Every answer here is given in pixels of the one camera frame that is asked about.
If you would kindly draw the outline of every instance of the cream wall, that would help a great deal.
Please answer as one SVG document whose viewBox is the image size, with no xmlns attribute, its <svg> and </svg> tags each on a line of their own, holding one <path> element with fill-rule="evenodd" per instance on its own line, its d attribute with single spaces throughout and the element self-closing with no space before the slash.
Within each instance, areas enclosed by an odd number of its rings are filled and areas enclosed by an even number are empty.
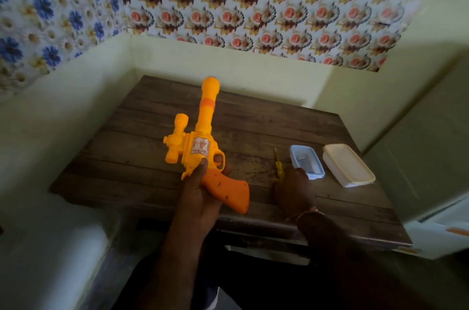
<svg viewBox="0 0 469 310">
<path fill-rule="evenodd" d="M 128 35 L 0 104 L 0 308 L 72 310 L 116 219 L 47 188 L 137 82 Z"/>
<path fill-rule="evenodd" d="M 469 43 L 469 0 L 425 0 L 378 73 L 133 36 L 139 74 L 200 84 L 340 114 L 365 150 Z"/>
</svg>

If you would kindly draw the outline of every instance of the screwdriver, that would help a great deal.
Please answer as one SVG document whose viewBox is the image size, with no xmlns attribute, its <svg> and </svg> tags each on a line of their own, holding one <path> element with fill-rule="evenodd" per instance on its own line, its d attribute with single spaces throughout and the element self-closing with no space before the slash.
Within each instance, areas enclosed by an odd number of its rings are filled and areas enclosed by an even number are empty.
<svg viewBox="0 0 469 310">
<path fill-rule="evenodd" d="M 282 162 L 278 158 L 277 148 L 274 149 L 275 158 L 277 159 L 277 161 L 275 162 L 275 166 L 277 167 L 278 179 L 280 180 L 280 182 L 283 182 L 283 179 L 285 178 L 285 173 L 283 172 Z"/>
</svg>

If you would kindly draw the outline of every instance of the translucent blue lid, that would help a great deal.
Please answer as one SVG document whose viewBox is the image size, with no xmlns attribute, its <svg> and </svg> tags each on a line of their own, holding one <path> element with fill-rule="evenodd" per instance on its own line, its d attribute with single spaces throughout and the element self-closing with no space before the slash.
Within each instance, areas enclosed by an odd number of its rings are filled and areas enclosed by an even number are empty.
<svg viewBox="0 0 469 310">
<path fill-rule="evenodd" d="M 313 148 L 308 146 L 290 146 L 290 158 L 295 168 L 302 168 L 310 180 L 325 176 L 324 168 Z"/>
</svg>

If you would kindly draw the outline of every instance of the wooden table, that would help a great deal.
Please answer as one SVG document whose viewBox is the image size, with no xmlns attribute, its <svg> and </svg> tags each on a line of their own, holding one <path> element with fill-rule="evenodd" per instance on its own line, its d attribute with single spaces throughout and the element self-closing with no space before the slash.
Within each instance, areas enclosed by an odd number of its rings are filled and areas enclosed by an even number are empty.
<svg viewBox="0 0 469 310">
<path fill-rule="evenodd" d="M 186 132 L 193 131 L 200 98 L 200 86 L 144 76 L 58 176 L 51 191 L 71 203 L 107 205 L 168 222 L 184 168 L 165 163 L 163 137 L 172 133 L 177 113 L 189 116 Z M 330 143 L 346 143 L 360 153 L 340 117 L 220 92 L 212 124 L 214 139 L 235 166 L 230 176 L 249 183 L 251 199 L 244 216 L 224 206 L 216 227 L 251 238 L 306 244 L 273 202 L 273 149 L 277 147 L 284 166 L 290 164 L 292 144 L 311 146 L 319 156 Z M 380 248 L 411 244 L 378 184 L 346 189 L 328 170 L 324 178 L 310 183 L 318 208 L 358 241 Z"/>
</svg>

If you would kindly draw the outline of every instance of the hand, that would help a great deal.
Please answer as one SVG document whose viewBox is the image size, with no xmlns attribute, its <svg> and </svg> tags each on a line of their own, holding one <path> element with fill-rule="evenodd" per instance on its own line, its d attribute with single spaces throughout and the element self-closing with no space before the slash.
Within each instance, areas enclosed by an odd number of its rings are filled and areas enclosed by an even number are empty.
<svg viewBox="0 0 469 310">
<path fill-rule="evenodd" d="M 316 206 L 316 198 L 308 176 L 301 168 L 287 167 L 282 183 L 275 182 L 273 196 L 286 218 L 300 215 Z"/>
<path fill-rule="evenodd" d="M 221 162 L 218 156 L 214 161 Z M 172 223 L 172 227 L 184 230 L 200 243 L 215 225 L 222 205 L 200 186 L 207 165 L 207 159 L 203 158 L 192 174 L 184 179 Z M 231 165 L 226 165 L 222 173 L 227 176 L 231 169 Z"/>
</svg>

